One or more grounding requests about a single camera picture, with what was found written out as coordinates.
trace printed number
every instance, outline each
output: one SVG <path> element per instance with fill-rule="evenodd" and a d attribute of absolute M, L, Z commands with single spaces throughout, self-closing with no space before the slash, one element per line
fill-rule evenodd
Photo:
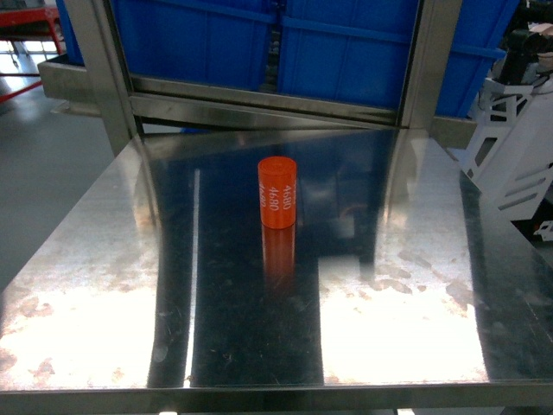
<path fill-rule="evenodd" d="M 283 208 L 284 210 L 292 208 L 292 188 L 290 186 L 284 188 Z"/>
<path fill-rule="evenodd" d="M 267 206 L 267 198 L 265 197 L 265 186 L 259 183 L 259 204 L 262 208 Z"/>
<path fill-rule="evenodd" d="M 278 199 L 269 200 L 269 209 L 275 212 L 278 210 Z"/>

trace orange cylinder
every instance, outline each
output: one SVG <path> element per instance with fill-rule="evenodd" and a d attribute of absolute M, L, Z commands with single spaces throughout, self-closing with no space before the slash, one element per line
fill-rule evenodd
<path fill-rule="evenodd" d="M 296 222 L 296 162 L 288 157 L 267 157 L 257 166 L 261 222 L 284 229 Z"/>

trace water stain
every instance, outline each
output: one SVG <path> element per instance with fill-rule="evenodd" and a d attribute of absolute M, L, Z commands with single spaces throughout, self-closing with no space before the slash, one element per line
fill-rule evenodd
<path fill-rule="evenodd" d="M 10 370 L 17 363 L 17 357 L 5 348 L 0 348 L 0 372 Z"/>
<path fill-rule="evenodd" d="M 467 311 L 467 306 L 469 304 L 474 305 L 473 292 L 472 290 L 469 290 L 467 285 L 462 281 L 455 280 L 446 287 L 446 292 L 465 311 Z"/>
<path fill-rule="evenodd" d="M 113 383 L 118 383 L 123 377 L 124 377 L 123 370 L 121 369 L 121 367 L 118 367 L 111 374 L 111 381 L 113 381 Z"/>
<path fill-rule="evenodd" d="M 379 279 L 379 281 L 372 281 L 371 288 L 376 291 L 382 291 L 388 288 L 392 288 L 393 290 L 401 292 L 402 294 L 413 293 L 413 290 L 411 288 L 409 288 L 405 284 L 400 283 L 399 281 L 396 281 L 395 279 Z"/>
<path fill-rule="evenodd" d="M 412 262 L 413 264 L 419 265 L 422 268 L 428 268 L 428 269 L 432 268 L 432 264 L 429 261 L 427 261 L 420 255 L 417 255 L 410 251 L 401 251 L 398 254 L 398 257 L 403 261 Z"/>
<path fill-rule="evenodd" d="M 395 265 L 382 264 L 376 269 L 378 275 L 387 275 L 392 278 L 411 278 L 411 273 Z"/>

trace blue plastic crate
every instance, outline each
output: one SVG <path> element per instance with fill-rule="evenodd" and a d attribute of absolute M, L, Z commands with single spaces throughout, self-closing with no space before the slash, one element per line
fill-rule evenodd
<path fill-rule="evenodd" d="M 436 114 L 466 117 L 490 67 L 503 57 L 505 51 L 501 49 L 454 45 L 449 55 Z"/>
<path fill-rule="evenodd" d="M 397 109 L 409 48 L 404 35 L 284 17 L 278 91 Z M 496 48 L 454 45 L 436 112 L 465 117 L 488 69 L 503 56 Z"/>
<path fill-rule="evenodd" d="M 73 26 L 69 21 L 66 5 L 63 3 L 63 0 L 56 0 L 56 5 L 60 12 L 61 30 L 63 31 L 63 38 L 66 43 L 67 57 L 71 63 L 84 65 L 83 55 L 80 53 L 79 44 L 77 43 L 75 32 L 73 32 Z"/>
<path fill-rule="evenodd" d="M 519 0 L 463 0 L 454 44 L 496 48 Z"/>
<path fill-rule="evenodd" d="M 276 22 L 269 0 L 112 0 L 112 6 L 131 72 L 250 90 L 264 82 Z M 67 52 L 82 64 L 77 46 Z"/>
<path fill-rule="evenodd" d="M 410 35 L 417 0 L 288 0 L 284 14 L 349 28 Z"/>
<path fill-rule="evenodd" d="M 283 17 L 280 93 L 398 108 L 410 36 Z"/>

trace rust stain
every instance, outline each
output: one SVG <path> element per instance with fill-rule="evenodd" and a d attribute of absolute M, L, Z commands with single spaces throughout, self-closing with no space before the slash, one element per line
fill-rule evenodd
<path fill-rule="evenodd" d="M 124 377 L 123 369 L 121 369 L 121 367 L 118 367 L 111 374 L 111 381 L 113 381 L 113 383 L 118 383 L 123 377 Z"/>
<path fill-rule="evenodd" d="M 411 278 L 411 273 L 395 265 L 382 264 L 376 269 L 378 275 L 387 275 L 392 278 Z"/>
<path fill-rule="evenodd" d="M 325 383 L 340 383 L 338 376 L 332 375 L 325 378 Z"/>
<path fill-rule="evenodd" d="M 405 284 L 400 283 L 399 281 L 396 281 L 395 279 L 380 279 L 379 281 L 373 281 L 371 282 L 371 287 L 376 291 L 382 291 L 388 288 L 392 288 L 393 290 L 401 292 L 402 294 L 413 293 L 413 290 L 411 288 L 409 288 Z"/>
<path fill-rule="evenodd" d="M 364 291 L 362 291 L 362 290 L 359 291 L 359 296 L 360 296 L 361 298 L 363 298 L 364 300 L 367 300 L 367 301 L 371 301 L 371 300 L 372 300 L 372 297 L 369 296 L 366 292 L 364 292 Z"/>
<path fill-rule="evenodd" d="M 38 297 L 31 297 L 25 300 L 19 310 L 27 318 L 51 316 L 54 313 L 54 309 L 49 303 L 44 303 L 39 307 Z"/>
<path fill-rule="evenodd" d="M 427 261 L 420 255 L 417 255 L 410 251 L 401 251 L 398 254 L 398 257 L 401 258 L 403 261 L 412 262 L 413 264 L 417 264 L 422 268 L 432 268 L 432 264 L 429 261 Z"/>
<path fill-rule="evenodd" d="M 36 370 L 29 370 L 29 372 L 33 374 L 37 386 L 47 386 L 50 378 L 55 374 L 52 359 L 45 359 Z"/>
<path fill-rule="evenodd" d="M 38 303 L 38 297 L 28 298 L 27 300 L 23 301 L 21 307 L 19 307 L 19 310 L 24 316 L 32 317 L 33 313 L 35 313 L 36 311 L 36 307 L 38 307 Z"/>
<path fill-rule="evenodd" d="M 17 363 L 17 357 L 5 348 L 0 348 L 0 372 L 10 370 Z"/>
<path fill-rule="evenodd" d="M 462 281 L 455 280 L 446 287 L 446 292 L 464 311 L 467 311 L 467 306 L 469 304 L 474 305 L 473 292 L 469 290 L 467 285 Z"/>

